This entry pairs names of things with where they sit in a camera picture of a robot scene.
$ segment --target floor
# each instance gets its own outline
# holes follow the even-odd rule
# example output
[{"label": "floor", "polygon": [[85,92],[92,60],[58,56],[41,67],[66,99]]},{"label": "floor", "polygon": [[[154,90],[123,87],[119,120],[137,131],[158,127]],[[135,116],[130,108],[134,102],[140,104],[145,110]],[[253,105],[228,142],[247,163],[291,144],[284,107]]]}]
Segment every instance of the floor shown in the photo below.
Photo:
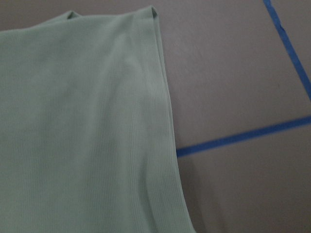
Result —
[{"label": "floor", "polygon": [[299,58],[294,63],[269,2],[0,1],[0,30],[67,10],[122,14],[152,4],[196,231],[311,233],[311,1],[272,1]]}]

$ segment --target green fabric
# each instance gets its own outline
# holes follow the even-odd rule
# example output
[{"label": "green fabric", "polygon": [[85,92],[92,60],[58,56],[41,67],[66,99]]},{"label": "green fabric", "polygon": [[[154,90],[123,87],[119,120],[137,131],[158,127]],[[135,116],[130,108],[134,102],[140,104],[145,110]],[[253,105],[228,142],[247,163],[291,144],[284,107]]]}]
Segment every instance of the green fabric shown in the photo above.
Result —
[{"label": "green fabric", "polygon": [[152,6],[0,32],[0,232],[194,232]]}]

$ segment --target blue line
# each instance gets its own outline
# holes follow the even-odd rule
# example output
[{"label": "blue line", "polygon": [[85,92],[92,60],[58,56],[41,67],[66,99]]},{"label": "blue line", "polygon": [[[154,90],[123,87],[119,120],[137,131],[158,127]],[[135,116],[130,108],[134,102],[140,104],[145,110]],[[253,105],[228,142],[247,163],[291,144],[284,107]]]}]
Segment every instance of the blue line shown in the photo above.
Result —
[{"label": "blue line", "polygon": [[276,30],[279,34],[279,36],[281,37],[283,44],[287,50],[287,53],[289,55],[289,57],[292,60],[293,65],[295,66],[295,69],[299,75],[299,78],[302,82],[302,84],[304,85],[306,92],[309,96],[309,99],[311,100],[311,82],[301,64],[301,62],[299,61],[299,58],[290,42],[289,37],[286,34],[286,31],[284,30],[284,28],[281,25],[281,21],[279,19],[279,17],[277,16],[277,13],[274,9],[274,7],[271,4],[270,0],[263,0],[264,4],[266,5],[266,8],[271,16],[271,19],[276,27]]},{"label": "blue line", "polygon": [[251,130],[245,133],[240,133],[240,134],[236,134],[236,135],[232,135],[228,137],[219,138],[216,140],[212,140],[209,142],[205,142],[205,143],[190,146],[190,147],[180,148],[176,150],[177,157],[181,157],[181,156],[192,154],[192,153],[197,153],[203,150],[209,150],[209,149],[216,148],[216,147],[229,145],[235,142],[241,142],[244,140],[264,136],[264,135],[271,134],[271,133],[277,133],[283,130],[288,130],[291,128],[296,128],[296,127],[308,125],[308,124],[311,124],[311,116],[299,118],[299,119],[292,120],[292,121],[287,121],[284,123],[268,126],[268,127],[257,129],[257,130]]}]

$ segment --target light green cloth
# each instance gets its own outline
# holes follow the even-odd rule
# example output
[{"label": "light green cloth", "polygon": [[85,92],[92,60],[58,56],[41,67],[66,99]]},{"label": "light green cloth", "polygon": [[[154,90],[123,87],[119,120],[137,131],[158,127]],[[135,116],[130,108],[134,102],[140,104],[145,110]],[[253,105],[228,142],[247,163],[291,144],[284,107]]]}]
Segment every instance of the light green cloth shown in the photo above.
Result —
[{"label": "light green cloth", "polygon": [[0,232],[194,232],[152,6],[0,32]]}]

